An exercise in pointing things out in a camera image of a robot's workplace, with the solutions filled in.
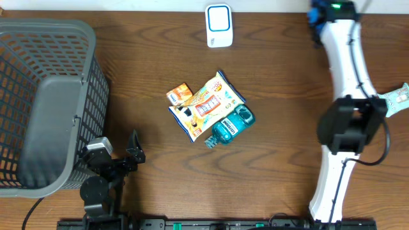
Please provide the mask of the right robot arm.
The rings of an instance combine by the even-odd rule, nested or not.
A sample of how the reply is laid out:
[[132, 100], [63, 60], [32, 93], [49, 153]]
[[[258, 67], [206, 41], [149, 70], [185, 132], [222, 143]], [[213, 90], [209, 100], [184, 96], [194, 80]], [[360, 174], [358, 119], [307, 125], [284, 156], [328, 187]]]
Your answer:
[[356, 164], [376, 166], [390, 151], [387, 103], [369, 77], [361, 44], [362, 12], [353, 1], [312, 0], [307, 14], [316, 45], [327, 54], [333, 102], [321, 116], [322, 161], [309, 212], [315, 224], [336, 229]]

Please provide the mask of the small orange snack packet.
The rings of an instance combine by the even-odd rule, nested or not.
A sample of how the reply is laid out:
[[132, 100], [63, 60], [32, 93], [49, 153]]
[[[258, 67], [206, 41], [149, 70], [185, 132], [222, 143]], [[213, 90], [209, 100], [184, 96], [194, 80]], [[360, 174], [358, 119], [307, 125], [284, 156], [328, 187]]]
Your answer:
[[182, 104], [192, 96], [193, 94], [186, 83], [183, 83], [166, 93], [167, 99], [173, 106]]

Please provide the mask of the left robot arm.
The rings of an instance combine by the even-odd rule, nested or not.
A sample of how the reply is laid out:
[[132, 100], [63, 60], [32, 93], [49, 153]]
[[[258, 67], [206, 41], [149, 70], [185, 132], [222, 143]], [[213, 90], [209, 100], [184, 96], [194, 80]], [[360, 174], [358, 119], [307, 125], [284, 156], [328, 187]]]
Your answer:
[[134, 130], [128, 139], [124, 158], [112, 158], [112, 144], [106, 137], [93, 139], [84, 147], [81, 161], [95, 173], [80, 188], [84, 201], [83, 229], [133, 229], [132, 216], [120, 211], [125, 177], [146, 161]]

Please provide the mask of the yellow snack bag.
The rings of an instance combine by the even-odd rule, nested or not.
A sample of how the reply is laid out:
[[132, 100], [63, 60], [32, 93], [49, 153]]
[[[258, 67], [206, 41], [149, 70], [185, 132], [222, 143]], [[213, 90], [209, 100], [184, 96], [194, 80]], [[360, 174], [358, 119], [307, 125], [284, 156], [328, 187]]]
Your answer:
[[245, 102], [246, 99], [219, 70], [192, 97], [180, 105], [170, 106], [169, 112], [193, 143], [207, 129]]

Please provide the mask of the teal wet wipes pack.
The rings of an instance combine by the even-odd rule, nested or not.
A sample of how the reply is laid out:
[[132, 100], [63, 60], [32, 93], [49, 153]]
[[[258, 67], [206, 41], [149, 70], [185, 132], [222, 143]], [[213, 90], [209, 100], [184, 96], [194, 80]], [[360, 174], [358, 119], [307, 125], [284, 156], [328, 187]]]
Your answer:
[[399, 111], [409, 108], [409, 94], [407, 83], [404, 83], [401, 88], [395, 89], [394, 91], [384, 94], [378, 94], [378, 97], [386, 100], [388, 108], [388, 111], [386, 113], [387, 118], [393, 116]]

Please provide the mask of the teal mouthwash bottle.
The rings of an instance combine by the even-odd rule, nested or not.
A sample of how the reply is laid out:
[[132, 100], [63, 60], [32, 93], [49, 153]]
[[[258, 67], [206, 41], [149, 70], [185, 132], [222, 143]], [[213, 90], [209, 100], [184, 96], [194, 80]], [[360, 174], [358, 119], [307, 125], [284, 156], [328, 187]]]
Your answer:
[[209, 149], [218, 144], [228, 145], [255, 121], [254, 114], [246, 105], [238, 105], [225, 118], [212, 126], [212, 135], [204, 143]]

